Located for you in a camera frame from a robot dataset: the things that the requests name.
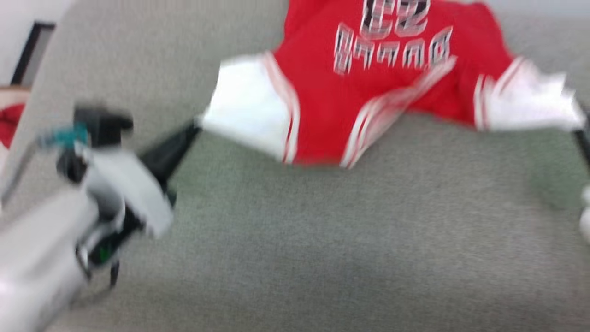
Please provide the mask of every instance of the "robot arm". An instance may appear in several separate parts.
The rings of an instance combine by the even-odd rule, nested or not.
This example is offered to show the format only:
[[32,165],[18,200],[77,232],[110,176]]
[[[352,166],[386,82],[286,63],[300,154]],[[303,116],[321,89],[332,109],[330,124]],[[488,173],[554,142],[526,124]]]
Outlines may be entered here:
[[[159,237],[170,227],[175,195],[167,181],[200,132],[191,122],[137,157],[120,146],[130,119],[104,109],[78,109],[74,121],[86,129],[90,144],[78,135],[79,127],[61,131],[56,141],[65,144],[58,169],[77,186],[0,230],[3,332],[43,331],[98,269],[111,267],[115,285],[127,241],[135,233]],[[19,175],[4,191],[4,204]]]

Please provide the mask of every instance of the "white floor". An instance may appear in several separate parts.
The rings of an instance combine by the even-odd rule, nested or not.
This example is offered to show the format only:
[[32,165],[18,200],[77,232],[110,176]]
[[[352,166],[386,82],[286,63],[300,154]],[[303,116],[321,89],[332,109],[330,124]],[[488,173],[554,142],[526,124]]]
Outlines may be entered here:
[[76,0],[0,0],[0,86],[10,84],[35,21],[58,22]]

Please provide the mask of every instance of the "gray fabric surface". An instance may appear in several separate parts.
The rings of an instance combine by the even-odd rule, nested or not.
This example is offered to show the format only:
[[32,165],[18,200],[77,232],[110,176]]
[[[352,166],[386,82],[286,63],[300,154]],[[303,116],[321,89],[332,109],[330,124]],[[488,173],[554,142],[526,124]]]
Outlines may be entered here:
[[[287,0],[77,4],[15,140],[78,99],[133,112],[141,147],[200,112],[220,59],[281,40]],[[515,51],[590,89],[583,21],[500,15]],[[5,222],[60,182],[35,160]],[[403,118],[352,171],[292,168],[203,135],[173,181],[177,220],[128,248],[118,289],[52,332],[588,331],[584,165],[567,134],[477,134]],[[91,291],[105,286],[101,276]]]

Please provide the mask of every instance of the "printed lettering on shirt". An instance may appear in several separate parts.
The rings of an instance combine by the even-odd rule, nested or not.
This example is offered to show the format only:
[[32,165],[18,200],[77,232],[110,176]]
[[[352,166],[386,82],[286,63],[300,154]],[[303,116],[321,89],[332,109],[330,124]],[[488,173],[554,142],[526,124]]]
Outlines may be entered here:
[[426,30],[430,0],[399,0],[398,19],[395,34],[400,37],[414,37]]
[[386,61],[388,67],[395,66],[399,54],[399,41],[384,42],[379,44],[377,50],[377,62]]
[[432,38],[429,48],[429,63],[434,66],[451,55],[451,35],[453,34],[453,27],[448,27]]
[[416,69],[424,67],[424,53],[423,39],[409,41],[404,49],[404,68],[410,68],[412,63]]
[[350,72],[352,66],[352,43],[355,37],[353,29],[344,23],[338,25],[336,45],[334,48],[334,72],[343,75]]
[[394,23],[385,19],[385,15],[392,15],[396,0],[365,0],[363,18],[360,24],[360,35],[370,40],[383,39],[391,33]]
[[363,59],[363,68],[367,69],[371,66],[373,60],[373,53],[375,52],[375,43],[368,41],[362,37],[356,37],[355,50],[353,56],[355,59]]

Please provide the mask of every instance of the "teal connector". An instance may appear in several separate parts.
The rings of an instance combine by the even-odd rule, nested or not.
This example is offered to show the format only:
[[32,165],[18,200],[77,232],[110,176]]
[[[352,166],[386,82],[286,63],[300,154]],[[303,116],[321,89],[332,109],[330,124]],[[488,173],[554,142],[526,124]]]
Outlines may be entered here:
[[38,143],[41,148],[50,148],[59,145],[64,148],[74,148],[74,143],[88,144],[88,132],[86,126],[76,123],[73,128],[59,129],[48,135],[39,137]]

